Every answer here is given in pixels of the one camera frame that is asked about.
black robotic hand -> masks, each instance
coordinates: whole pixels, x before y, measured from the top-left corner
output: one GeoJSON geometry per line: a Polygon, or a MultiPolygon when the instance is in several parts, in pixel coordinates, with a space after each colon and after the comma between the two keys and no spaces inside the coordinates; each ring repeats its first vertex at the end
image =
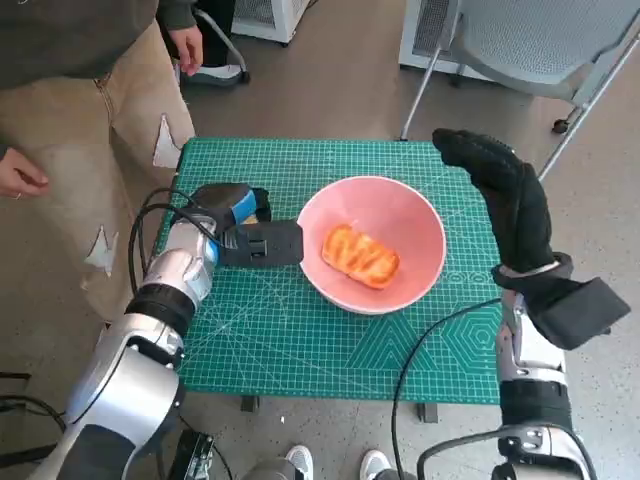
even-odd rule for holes
{"type": "Polygon", "coordinates": [[[482,193],[503,265],[525,273],[554,263],[547,197],[530,164],[506,145],[464,130],[435,130],[433,144],[482,193]]]}
{"type": "Polygon", "coordinates": [[[628,305],[600,278],[569,279],[571,257],[551,250],[547,198],[533,167],[485,135],[437,129],[433,144],[446,165],[462,167],[487,204],[503,267],[495,282],[523,294],[536,328],[574,349],[626,315],[628,305]]]}

table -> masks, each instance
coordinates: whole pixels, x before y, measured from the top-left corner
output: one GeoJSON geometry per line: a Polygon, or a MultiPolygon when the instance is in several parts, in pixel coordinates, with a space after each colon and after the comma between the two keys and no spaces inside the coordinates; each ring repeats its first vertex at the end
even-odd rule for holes
{"type": "MultiPolygon", "coordinates": [[[[433,289],[400,312],[368,317],[327,302],[297,266],[220,268],[185,340],[180,375],[189,390],[389,400],[426,328],[499,296],[489,273],[498,263],[497,248],[482,197],[466,172],[442,164],[430,143],[195,138],[184,148],[175,186],[188,193],[208,182],[264,187],[274,219],[284,219],[296,218],[323,186],[353,175],[404,182],[439,212],[448,253],[433,289]]],[[[165,223],[160,245],[166,233],[165,223]]],[[[416,358],[402,398],[497,403],[499,323],[500,306],[492,305],[435,331],[416,358]]]]}

pastry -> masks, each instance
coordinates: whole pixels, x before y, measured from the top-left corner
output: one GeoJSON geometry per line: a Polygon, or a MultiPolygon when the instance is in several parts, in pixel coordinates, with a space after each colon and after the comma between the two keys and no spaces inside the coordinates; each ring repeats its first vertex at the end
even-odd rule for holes
{"type": "Polygon", "coordinates": [[[322,245],[322,259],[368,287],[389,286],[400,265],[400,257],[369,235],[349,225],[334,227],[322,245]]]}

bowl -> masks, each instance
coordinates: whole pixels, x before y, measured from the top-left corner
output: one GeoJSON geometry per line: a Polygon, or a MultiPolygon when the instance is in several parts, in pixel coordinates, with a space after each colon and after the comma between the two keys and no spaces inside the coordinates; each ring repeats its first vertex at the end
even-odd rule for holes
{"type": "Polygon", "coordinates": [[[307,202],[298,224],[304,232],[302,271],[327,300],[350,312],[382,315],[411,305],[433,287],[444,265],[447,242],[438,213],[416,190],[390,178],[332,183],[307,202]],[[324,262],[324,239],[340,224],[398,253],[400,266],[387,288],[369,288],[324,262]]]}

concrete floor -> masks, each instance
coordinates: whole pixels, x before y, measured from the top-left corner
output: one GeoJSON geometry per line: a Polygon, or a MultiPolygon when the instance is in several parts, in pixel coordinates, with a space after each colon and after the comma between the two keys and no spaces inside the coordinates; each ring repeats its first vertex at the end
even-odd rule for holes
{"type": "MultiPolygon", "coordinates": [[[[198,133],[392,139],[421,77],[397,65],[402,17],[402,2],[322,0],[307,12],[288,49],[238,39],[252,82],[231,90],[186,87],[198,133]]],[[[578,278],[602,276],[636,310],[639,76],[636,55],[545,182],[555,249],[574,256],[578,278]]],[[[411,137],[429,140],[438,126],[485,132],[540,166],[558,141],[549,133],[553,120],[568,111],[562,102],[533,99],[479,81],[467,81],[455,90],[437,74],[411,137]]],[[[131,177],[134,190],[149,188],[135,174],[131,177]]],[[[25,221],[30,215],[27,202],[0,200],[0,365],[3,370],[33,372],[26,391],[62,410],[100,326],[65,259],[52,254],[59,247],[55,239],[35,222],[25,221]]],[[[640,338],[640,324],[635,320],[637,313],[632,313],[611,336],[568,355],[576,427],[600,477],[611,480],[633,478],[640,468],[640,410],[637,394],[634,397],[640,391],[640,377],[635,375],[640,350],[633,340],[640,338]]],[[[2,382],[0,389],[15,392],[23,386],[2,382]]],[[[251,415],[239,411],[237,398],[216,395],[190,395],[184,410],[192,424],[217,435],[238,478],[257,460],[283,454],[302,442],[315,455],[316,478],[345,480],[356,478],[366,449],[378,447],[391,455],[389,413],[390,404],[382,402],[265,398],[260,412],[251,415]]],[[[56,438],[47,420],[5,417],[10,418],[0,424],[2,451],[56,438]]],[[[399,436],[405,468],[413,470],[419,452],[435,441],[492,428],[498,420],[495,407],[447,405],[440,409],[438,425],[421,425],[409,406],[403,406],[399,436]]],[[[428,471],[430,478],[486,479],[497,461],[494,445],[487,444],[443,454],[428,471]]],[[[30,469],[0,471],[0,477],[24,478],[30,469]]],[[[130,478],[156,478],[153,462],[143,461],[130,478]]]]}

